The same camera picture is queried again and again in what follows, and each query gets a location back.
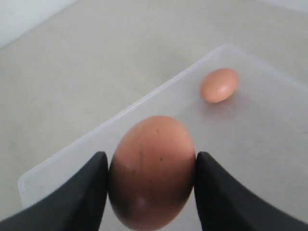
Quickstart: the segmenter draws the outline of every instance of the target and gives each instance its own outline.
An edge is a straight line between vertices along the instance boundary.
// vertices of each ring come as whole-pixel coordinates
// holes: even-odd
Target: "floor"
[[[0,50],[0,219],[27,170],[217,46],[308,85],[308,14],[253,0],[80,0]]]

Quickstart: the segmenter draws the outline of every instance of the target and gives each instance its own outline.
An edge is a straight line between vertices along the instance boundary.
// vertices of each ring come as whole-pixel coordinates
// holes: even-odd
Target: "small egg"
[[[238,75],[235,71],[222,68],[206,76],[201,83],[200,94],[208,103],[218,103],[229,98],[236,90]]]
[[[109,199],[119,220],[136,231],[171,222],[193,188],[195,150],[184,125],[152,116],[133,126],[110,165]]]

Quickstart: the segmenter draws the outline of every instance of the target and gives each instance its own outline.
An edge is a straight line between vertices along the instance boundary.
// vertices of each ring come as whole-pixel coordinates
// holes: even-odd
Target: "translucent plastic box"
[[[239,74],[237,92],[219,104],[200,99],[211,71]],[[25,173],[18,181],[24,207],[76,173],[97,151],[109,162],[126,131],[152,115],[184,123],[196,151],[207,151],[267,202],[308,221],[308,89],[262,61],[223,45],[131,107]],[[107,201],[101,230],[127,230]],[[201,230],[193,194],[166,231]]]

